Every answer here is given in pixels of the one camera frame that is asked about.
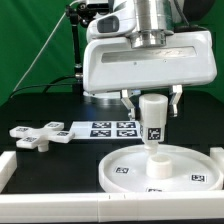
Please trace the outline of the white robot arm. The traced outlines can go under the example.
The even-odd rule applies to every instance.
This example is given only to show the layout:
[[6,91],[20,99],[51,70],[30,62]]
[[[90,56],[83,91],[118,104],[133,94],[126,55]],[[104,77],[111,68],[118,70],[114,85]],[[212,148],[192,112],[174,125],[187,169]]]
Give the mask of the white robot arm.
[[196,22],[216,0],[108,0],[109,12],[90,22],[83,61],[86,93],[118,92],[132,120],[136,90],[169,88],[171,114],[184,86],[217,75],[211,32]]

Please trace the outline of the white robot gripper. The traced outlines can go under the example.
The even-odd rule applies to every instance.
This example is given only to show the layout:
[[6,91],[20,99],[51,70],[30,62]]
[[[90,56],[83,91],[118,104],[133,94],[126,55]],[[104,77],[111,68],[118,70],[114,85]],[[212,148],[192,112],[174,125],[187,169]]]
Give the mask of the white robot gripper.
[[130,90],[170,87],[169,114],[178,116],[181,85],[202,85],[217,75],[208,31],[176,33],[163,47],[133,49],[125,37],[91,41],[84,53],[83,88],[89,93],[121,91],[121,102],[136,119]]

